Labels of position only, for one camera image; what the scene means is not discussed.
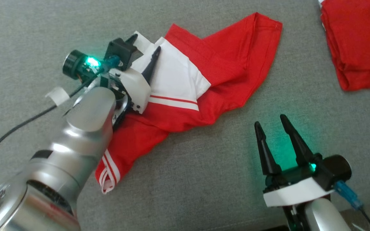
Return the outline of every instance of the folded red cloth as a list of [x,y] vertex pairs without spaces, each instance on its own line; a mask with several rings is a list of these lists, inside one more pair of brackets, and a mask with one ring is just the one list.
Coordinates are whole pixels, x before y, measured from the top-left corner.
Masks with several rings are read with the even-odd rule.
[[95,172],[103,193],[169,133],[213,124],[224,112],[242,107],[266,78],[281,31],[280,22],[259,13],[204,39],[172,25],[166,40],[189,57],[211,87],[198,98],[198,110],[150,102],[144,114],[128,114]]
[[370,0],[325,0],[321,18],[342,89],[370,88]]

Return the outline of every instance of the gray fabric surface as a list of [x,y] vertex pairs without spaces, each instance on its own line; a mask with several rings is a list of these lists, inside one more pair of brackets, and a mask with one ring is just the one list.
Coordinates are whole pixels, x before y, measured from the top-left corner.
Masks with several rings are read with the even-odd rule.
[[[267,209],[254,136],[259,120],[282,168],[295,164],[279,114],[310,148],[351,163],[349,184],[370,203],[370,90],[343,92],[330,60],[316,0],[0,0],[0,136],[52,104],[72,49],[102,57],[108,41],[138,30],[151,41],[172,23],[199,37],[260,12],[283,23],[275,61],[244,108],[212,126],[171,134],[107,196],[92,176],[78,201],[84,230],[246,230],[283,222]],[[47,143],[70,105],[29,124],[0,145],[0,183]],[[337,196],[340,209],[346,203]]]

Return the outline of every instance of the green led light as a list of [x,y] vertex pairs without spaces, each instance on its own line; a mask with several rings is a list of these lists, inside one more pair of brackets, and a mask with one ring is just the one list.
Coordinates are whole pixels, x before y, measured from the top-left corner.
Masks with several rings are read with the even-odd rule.
[[94,59],[93,57],[88,57],[88,58],[86,59],[86,63],[87,63],[89,66],[91,66],[91,67],[98,67],[98,66],[100,66],[100,65],[101,65],[101,63],[100,63],[98,60]]
[[312,172],[315,172],[316,170],[316,164],[310,164],[310,168]]

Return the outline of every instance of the black cable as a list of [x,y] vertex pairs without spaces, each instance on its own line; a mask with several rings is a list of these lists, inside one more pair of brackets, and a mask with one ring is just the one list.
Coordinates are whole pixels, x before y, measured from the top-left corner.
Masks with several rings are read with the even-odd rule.
[[364,215],[364,217],[366,218],[367,222],[368,222],[368,223],[369,223],[369,225],[370,225],[370,218],[367,216],[367,214],[366,214],[366,212],[364,211],[364,209],[363,209],[363,208],[360,208],[359,210],[361,211],[362,215]]
[[[85,86],[87,86],[88,84],[90,84],[99,74],[102,73],[103,70],[99,70],[94,76],[92,76],[91,78],[89,78],[85,83],[81,84],[77,89],[75,89],[75,91],[73,91],[71,94],[69,94],[69,98],[72,98],[73,96],[75,96],[79,91],[81,91],[82,88],[84,88]],[[24,125],[28,124],[29,122],[32,122],[34,120],[36,120],[37,118],[47,114],[48,112],[54,110],[57,106],[56,105],[53,105],[51,106],[50,108],[42,111],[41,113],[29,118],[28,120],[25,120],[24,122],[18,124],[17,126],[13,127],[11,130],[9,130],[7,133],[5,133],[1,138],[0,138],[0,143],[6,138],[8,137],[9,135],[11,135],[13,132],[15,132],[16,130],[20,129],[21,127],[23,127]]]

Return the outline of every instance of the clothing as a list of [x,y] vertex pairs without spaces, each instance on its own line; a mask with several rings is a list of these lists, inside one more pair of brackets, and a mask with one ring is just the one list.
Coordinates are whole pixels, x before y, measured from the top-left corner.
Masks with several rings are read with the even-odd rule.
[[321,10],[341,88],[370,88],[370,0],[325,0]]
[[[134,161],[147,154],[169,133],[213,124],[224,112],[242,107],[266,78],[281,31],[280,22],[259,13],[254,13],[204,39],[177,25],[172,25],[163,43],[167,41],[166,44],[171,44],[174,50],[189,58],[189,62],[179,58],[185,60],[188,67],[193,65],[197,67],[197,71],[193,68],[182,68],[181,72],[187,74],[179,75],[188,76],[190,84],[186,85],[183,91],[195,92],[195,101],[189,98],[180,99],[178,95],[172,95],[173,98],[156,95],[156,98],[181,100],[196,104],[197,107],[175,107],[150,100],[142,115],[128,114],[119,129],[114,132],[108,147],[109,152],[104,155],[95,173],[103,193],[112,190],[129,171]],[[162,47],[160,55],[165,50],[167,49]],[[158,63],[159,68],[164,68],[164,62],[158,60]],[[159,82],[157,71],[154,73],[153,82]],[[172,79],[175,80],[178,71],[173,70],[171,73]],[[157,89],[164,89],[156,88],[153,82],[152,95]],[[170,84],[175,87],[182,85],[180,81],[178,84],[176,81]],[[165,94],[166,91],[162,90],[159,93]]]

